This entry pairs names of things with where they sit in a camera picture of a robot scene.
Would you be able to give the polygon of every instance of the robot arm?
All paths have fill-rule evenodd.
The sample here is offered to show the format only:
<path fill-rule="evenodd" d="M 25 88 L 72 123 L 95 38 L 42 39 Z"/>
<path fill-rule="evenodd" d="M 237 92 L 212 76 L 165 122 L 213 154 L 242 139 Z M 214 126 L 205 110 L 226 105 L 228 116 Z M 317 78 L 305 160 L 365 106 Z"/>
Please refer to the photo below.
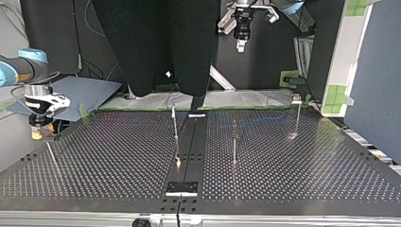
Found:
<path fill-rule="evenodd" d="M 306 9 L 303 10 L 303 20 L 300 22 L 301 15 L 299 9 L 305 1 L 288 0 L 235 0 L 229 8 L 227 14 L 218 23 L 220 33 L 228 35 L 234 30 L 234 37 L 237 39 L 236 49 L 244 52 L 245 44 L 251 38 L 251 22 L 257 9 L 266 9 L 266 20 L 271 24 L 280 19 L 274 8 L 282 11 L 300 29 L 305 32 L 314 25 L 313 18 Z"/>
<path fill-rule="evenodd" d="M 50 86 L 49 81 L 57 75 L 49 74 L 47 56 L 41 50 L 22 49 L 15 59 L 0 55 L 0 87 L 24 84 L 25 104 L 32 112 L 28 120 L 33 139 L 41 139 L 40 128 L 70 106 L 70 100 L 54 93 Z"/>

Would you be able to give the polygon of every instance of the perforated metal table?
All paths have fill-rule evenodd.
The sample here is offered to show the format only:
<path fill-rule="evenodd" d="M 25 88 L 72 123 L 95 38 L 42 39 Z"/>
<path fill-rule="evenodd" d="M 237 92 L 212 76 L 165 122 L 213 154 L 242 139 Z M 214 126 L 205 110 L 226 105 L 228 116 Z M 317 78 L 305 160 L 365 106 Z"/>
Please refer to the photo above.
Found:
<path fill-rule="evenodd" d="M 293 136 L 296 113 L 181 112 L 178 146 L 170 113 L 95 113 L 55 144 L 57 163 L 40 148 L 0 173 L 0 219 L 24 211 L 401 218 L 400 176 L 314 110 L 302 110 Z M 167 197 L 170 182 L 196 182 L 198 196 Z"/>

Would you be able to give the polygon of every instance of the metal plate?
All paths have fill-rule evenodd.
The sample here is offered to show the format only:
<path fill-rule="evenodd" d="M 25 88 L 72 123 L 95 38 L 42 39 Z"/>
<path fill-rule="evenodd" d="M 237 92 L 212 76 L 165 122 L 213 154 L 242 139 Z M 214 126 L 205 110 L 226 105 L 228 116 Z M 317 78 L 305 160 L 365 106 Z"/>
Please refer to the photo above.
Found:
<path fill-rule="evenodd" d="M 291 136 L 296 113 L 208 114 L 198 213 L 401 216 L 399 176 L 314 111 Z"/>
<path fill-rule="evenodd" d="M 177 113 L 179 129 L 185 118 Z M 175 150 L 170 113 L 96 113 L 54 144 L 57 163 L 42 152 L 3 173 L 0 208 L 35 201 L 44 210 L 97 211 L 108 204 L 101 209 L 159 212 Z"/>

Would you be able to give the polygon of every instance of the vertical pin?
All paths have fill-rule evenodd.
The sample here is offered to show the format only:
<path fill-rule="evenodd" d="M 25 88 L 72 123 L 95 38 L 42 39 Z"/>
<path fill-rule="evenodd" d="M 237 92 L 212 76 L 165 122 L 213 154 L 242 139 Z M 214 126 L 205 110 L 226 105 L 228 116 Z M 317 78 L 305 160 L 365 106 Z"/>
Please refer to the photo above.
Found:
<path fill-rule="evenodd" d="M 53 162 L 57 162 L 56 156 L 54 156 L 53 149 L 51 148 L 50 142 L 46 142 L 46 144 L 47 144 L 47 148 L 49 149 L 51 159 L 53 160 Z"/>
<path fill-rule="evenodd" d="M 298 126 L 299 126 L 299 122 L 300 122 L 302 98 L 299 94 L 292 94 L 290 97 L 290 101 L 291 101 L 292 105 L 298 105 L 297 121 L 295 122 L 295 132 L 293 132 L 289 135 L 290 139 L 294 139 L 298 135 Z"/>
<path fill-rule="evenodd" d="M 177 118 L 176 118 L 176 113 L 175 113 L 175 105 L 171 108 L 171 117 L 173 118 L 174 121 L 174 139 L 176 142 L 176 161 L 177 161 L 177 166 L 181 165 L 180 161 L 180 151 L 179 151 L 179 143 L 178 143 L 178 130 L 177 130 Z"/>
<path fill-rule="evenodd" d="M 236 123 L 236 120 L 233 122 L 233 163 L 236 164 L 236 140 L 239 138 L 239 131 L 238 131 L 238 125 Z"/>

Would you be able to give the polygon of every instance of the black cloth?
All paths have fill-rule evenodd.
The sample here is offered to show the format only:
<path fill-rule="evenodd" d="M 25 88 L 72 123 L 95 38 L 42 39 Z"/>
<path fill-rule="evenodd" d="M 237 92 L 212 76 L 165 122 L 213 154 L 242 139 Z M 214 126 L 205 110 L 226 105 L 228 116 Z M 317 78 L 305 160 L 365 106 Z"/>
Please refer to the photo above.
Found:
<path fill-rule="evenodd" d="M 218 17 L 216 0 L 93 0 L 113 52 L 136 96 L 174 72 L 180 91 L 203 96 Z"/>

